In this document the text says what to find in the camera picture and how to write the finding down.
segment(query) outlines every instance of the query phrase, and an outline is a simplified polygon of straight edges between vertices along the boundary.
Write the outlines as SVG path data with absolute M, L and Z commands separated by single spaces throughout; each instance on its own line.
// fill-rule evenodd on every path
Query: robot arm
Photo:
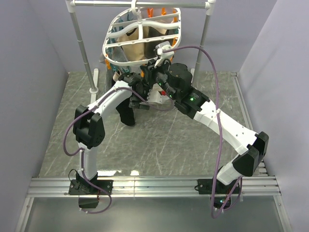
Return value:
M 158 53 L 165 48 L 160 44 Z M 134 89 L 144 99 L 147 99 L 147 93 L 151 87 L 154 84 L 159 84 L 170 98 L 175 100 L 175 107 L 180 112 L 206 125 L 217 134 L 219 134 L 217 114 L 220 114 L 223 138 L 234 147 L 238 155 L 219 170 L 217 181 L 224 186 L 228 186 L 240 176 L 252 176 L 265 156 L 268 145 L 267 134 L 264 132 L 257 134 L 233 120 L 220 109 L 216 111 L 215 104 L 206 95 L 191 86 L 192 75 L 187 66 L 180 63 L 171 64 L 169 58 L 172 55 L 173 52 L 165 57 L 162 54 L 159 59 L 150 61 L 147 66 L 141 66 L 144 78 L 141 78 L 136 73 L 123 74 L 113 89 L 117 90 L 119 87 Z M 88 108 L 97 105 L 107 94 L 109 93 L 90 104 Z M 134 98 L 131 91 L 117 90 L 98 109 L 74 124 L 73 132 L 76 135 L 79 147 L 85 149 L 84 163 L 83 165 L 80 163 L 80 166 L 84 167 L 86 177 L 90 181 L 97 178 L 97 146 L 105 136 L 103 120 L 111 110 L 130 96 L 131 99 L 134 99 L 133 107 L 139 108 L 136 107 L 136 103 L 139 104 L 139 102 Z M 79 106 L 75 118 L 87 111 L 88 108 Z
M 132 89 L 131 86 L 124 81 L 117 81 L 112 89 L 105 93 L 94 103 L 84 107 L 80 105 L 75 112 L 75 118 L 83 114 L 88 109 L 93 108 L 101 99 L 109 95 L 113 89 L 126 87 Z M 84 163 L 82 165 L 82 156 L 80 151 L 80 167 L 84 167 L 86 177 L 91 180 L 97 175 L 97 152 L 98 145 L 102 143 L 105 137 L 103 121 L 109 116 L 122 101 L 129 98 L 132 92 L 129 90 L 119 90 L 111 94 L 99 107 L 92 113 L 88 114 L 87 118 L 82 118 L 73 127 L 73 133 L 76 135 L 78 146 L 84 149 Z

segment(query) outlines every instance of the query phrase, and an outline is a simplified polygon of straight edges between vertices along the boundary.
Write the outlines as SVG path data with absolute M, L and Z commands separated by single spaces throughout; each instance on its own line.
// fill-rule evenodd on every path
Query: gray floor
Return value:
M 219 72 L 220 108 L 244 125 L 244 118 L 229 72 Z M 104 73 L 99 88 L 103 89 Z M 211 72 L 198 78 L 198 89 L 213 101 L 215 81 Z M 59 107 L 40 176 L 67 176 L 78 169 L 79 157 L 67 157 L 62 150 L 64 131 L 73 120 L 75 108 L 90 103 L 89 82 L 83 72 L 70 73 Z M 136 125 L 122 124 L 116 111 L 104 122 L 106 136 L 98 149 L 98 170 L 105 175 L 213 175 L 219 136 L 212 130 L 182 115 L 170 112 L 135 110 Z M 70 132 L 69 151 L 78 146 Z M 220 165 L 229 162 L 236 152 L 223 143 Z

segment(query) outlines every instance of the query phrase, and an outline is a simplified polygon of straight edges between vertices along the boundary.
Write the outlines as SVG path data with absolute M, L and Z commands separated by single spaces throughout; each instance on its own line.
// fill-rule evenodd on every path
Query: blue clip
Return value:
M 122 23 L 122 22 L 123 22 L 123 20 L 122 20 L 122 18 L 120 17 L 118 23 Z

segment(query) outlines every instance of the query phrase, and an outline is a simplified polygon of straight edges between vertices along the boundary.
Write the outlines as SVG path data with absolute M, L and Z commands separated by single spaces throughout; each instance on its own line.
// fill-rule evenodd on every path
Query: horizontal bar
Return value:
M 131 7 L 130 1 L 86 1 L 75 0 L 71 2 L 71 5 L 75 6 L 124 6 Z M 200 8 L 205 9 L 206 3 L 194 3 L 194 2 L 136 2 L 137 7 L 174 7 L 174 8 Z
M 197 185 L 198 179 L 212 179 L 212 177 L 110 176 L 99 179 L 113 180 L 112 197 L 205 197 L 209 195 L 199 195 L 194 186 Z M 27 197 L 79 197 L 68 195 L 69 187 L 70 181 L 67 178 L 33 178 Z M 277 180 L 273 176 L 243 178 L 242 192 L 246 196 L 281 195 Z
M 140 43 L 147 43 L 147 42 L 153 42 L 153 41 L 160 41 L 160 40 L 170 40 L 174 39 L 175 37 L 178 37 L 178 34 L 175 35 L 163 35 L 158 37 L 152 37 L 147 39 L 141 39 L 141 40 L 131 40 L 126 42 L 119 42 L 119 43 L 111 43 L 111 44 L 105 44 L 103 47 L 109 48 L 109 47 L 120 47 L 124 45 L 131 45 L 131 44 L 140 44 Z
M 106 38 L 118 38 L 124 34 L 126 34 L 127 32 L 133 30 L 134 28 L 139 27 L 140 24 L 138 22 L 135 23 L 131 23 L 129 26 L 125 27 L 124 29 L 117 31 L 117 32 L 113 32 L 113 33 L 108 33 Z M 153 27 L 153 28 L 161 28 L 161 29 L 176 29 L 178 27 L 180 27 L 180 23 L 159 23 L 159 22 L 155 22 L 155 21 L 143 21 L 142 22 L 142 26 L 143 27 Z
M 160 16 L 155 16 L 155 17 L 152 17 L 152 18 L 143 18 L 144 21 L 158 21 L 158 20 L 161 20 L 161 19 L 167 19 L 167 18 L 174 18 L 174 17 L 178 17 L 179 13 L 174 13 L 174 14 L 166 14 L 166 15 L 160 15 Z M 127 26 L 129 24 L 132 24 L 132 23 L 136 23 L 137 20 L 132 20 L 132 21 L 126 21 L 126 22 L 121 22 L 121 23 L 113 23 L 111 26 L 113 28 L 116 28 L 116 27 L 121 27 L 121 26 Z

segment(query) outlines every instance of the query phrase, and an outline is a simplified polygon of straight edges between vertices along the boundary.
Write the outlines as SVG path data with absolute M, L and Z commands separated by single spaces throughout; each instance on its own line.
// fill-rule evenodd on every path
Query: gray wall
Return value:
M 28 1 L 0 2 L 0 231 L 39 173 L 67 73 Z
M 29 0 L 67 71 L 84 71 L 74 29 L 64 0 Z M 179 0 L 203 2 L 203 0 Z M 276 0 L 217 0 L 206 49 L 219 71 L 239 71 Z M 89 63 L 98 67 L 102 42 L 111 20 L 125 8 L 77 7 Z M 199 45 L 205 10 L 183 9 L 181 45 Z M 197 51 L 178 51 L 175 62 L 195 66 Z M 204 58 L 201 67 L 211 70 Z
M 257 131 L 270 140 L 275 174 L 295 232 L 309 231 L 309 1 L 278 0 L 240 70 Z

